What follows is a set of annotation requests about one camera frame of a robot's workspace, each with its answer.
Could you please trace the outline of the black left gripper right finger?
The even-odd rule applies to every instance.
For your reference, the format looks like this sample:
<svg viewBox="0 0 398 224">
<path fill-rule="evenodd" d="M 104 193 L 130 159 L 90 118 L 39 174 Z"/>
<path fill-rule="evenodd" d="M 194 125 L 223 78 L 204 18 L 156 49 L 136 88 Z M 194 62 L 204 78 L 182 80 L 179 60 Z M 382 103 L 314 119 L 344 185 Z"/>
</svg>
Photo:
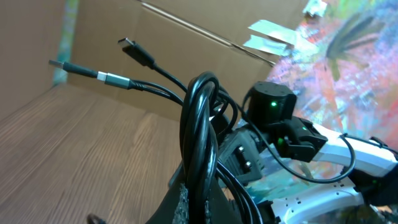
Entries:
<svg viewBox="0 0 398 224">
<path fill-rule="evenodd" d="M 208 195 L 211 224 L 243 224 L 218 183 L 212 183 Z"/>
</svg>

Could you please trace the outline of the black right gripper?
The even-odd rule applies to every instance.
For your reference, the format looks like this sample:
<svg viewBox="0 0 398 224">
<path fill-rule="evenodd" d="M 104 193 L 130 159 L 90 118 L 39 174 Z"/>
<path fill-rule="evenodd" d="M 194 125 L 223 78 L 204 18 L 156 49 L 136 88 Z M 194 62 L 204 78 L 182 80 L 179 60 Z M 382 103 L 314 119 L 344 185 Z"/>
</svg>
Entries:
<svg viewBox="0 0 398 224">
<path fill-rule="evenodd" d="M 258 150 L 259 140 L 246 128 L 227 134 L 219 145 L 219 160 L 243 185 L 262 178 L 265 165 Z"/>
</svg>

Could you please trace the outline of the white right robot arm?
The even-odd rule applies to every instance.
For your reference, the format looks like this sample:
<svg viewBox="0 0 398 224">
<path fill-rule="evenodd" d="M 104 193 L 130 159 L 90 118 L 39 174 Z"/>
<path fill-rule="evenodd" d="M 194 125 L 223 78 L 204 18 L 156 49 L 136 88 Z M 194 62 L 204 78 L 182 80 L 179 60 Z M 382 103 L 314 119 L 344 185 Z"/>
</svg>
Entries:
<svg viewBox="0 0 398 224">
<path fill-rule="evenodd" d="M 249 205 L 250 217 L 259 223 L 300 223 L 339 208 L 396 203 L 397 152 L 378 138 L 357 138 L 294 116 L 296 101 L 287 86 L 272 82 L 257 82 L 248 91 L 246 125 L 227 135 L 220 147 L 225 174 L 240 187 L 260 179 L 264 150 L 278 163 L 331 162 L 342 165 L 342 173 L 314 180 L 312 189 L 260 203 L 245 194 L 236 205 Z"/>
</svg>

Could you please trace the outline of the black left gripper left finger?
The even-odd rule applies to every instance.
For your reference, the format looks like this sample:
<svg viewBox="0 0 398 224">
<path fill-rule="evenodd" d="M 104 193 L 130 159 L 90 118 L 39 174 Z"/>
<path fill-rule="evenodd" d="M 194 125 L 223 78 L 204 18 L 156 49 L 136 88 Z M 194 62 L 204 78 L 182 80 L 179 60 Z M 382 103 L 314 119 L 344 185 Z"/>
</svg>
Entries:
<svg viewBox="0 0 398 224">
<path fill-rule="evenodd" d="M 146 224 L 171 224 L 180 200 L 180 186 L 184 183 L 183 168 L 180 164 L 169 180 L 169 189 L 153 216 Z"/>
</svg>

